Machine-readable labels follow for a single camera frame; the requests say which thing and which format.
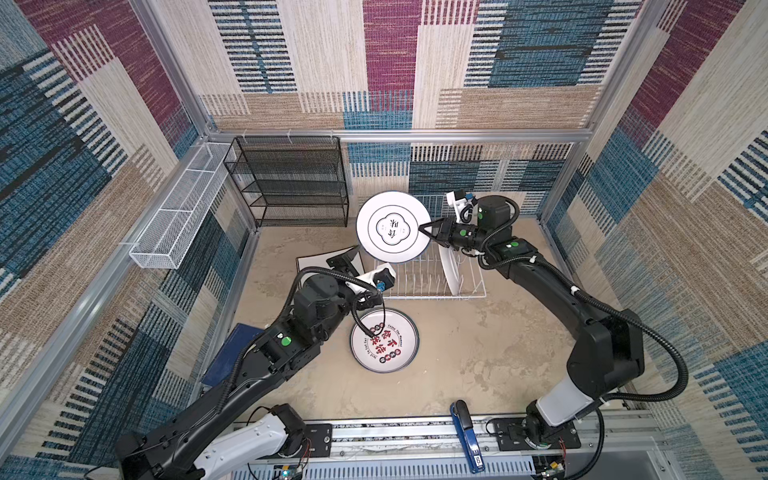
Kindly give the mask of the white round plate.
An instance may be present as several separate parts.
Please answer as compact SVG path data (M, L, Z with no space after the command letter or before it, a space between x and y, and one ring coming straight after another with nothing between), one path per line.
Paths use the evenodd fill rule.
M377 308L359 316L374 337L355 325L350 333L350 350L364 369L380 374L407 367L416 357L420 336L414 321L404 312Z
M440 246L439 255L448 289L453 296L458 296L461 292L462 277L456 252Z
M362 249L384 263L405 263L420 256L429 238L419 227L431 222L427 208L414 196L386 191L366 200L356 217L356 236Z

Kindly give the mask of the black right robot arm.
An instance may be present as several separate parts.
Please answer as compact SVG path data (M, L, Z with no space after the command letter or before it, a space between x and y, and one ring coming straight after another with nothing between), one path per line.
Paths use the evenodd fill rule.
M550 444L570 422L596 410L609 393L645 371L642 332L637 315L611 313L579 299L580 289L529 241L514 235L517 204L492 195L476 203L477 221L440 218L419 230L438 245L475 256L485 270L495 270L521 286L566 327L575 340L566 375L548 394L526 409L527 442Z

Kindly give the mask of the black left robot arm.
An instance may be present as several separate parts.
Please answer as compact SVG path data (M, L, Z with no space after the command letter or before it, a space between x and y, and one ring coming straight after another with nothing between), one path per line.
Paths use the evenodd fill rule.
M221 479L287 447L300 450L305 424L288 405L269 409L251 426L227 429L317 357L345 317L360 324L360 311L383 304L395 281L388 263L363 275L349 264L301 269L277 318L243 347L224 380L160 427L117 441L121 478Z

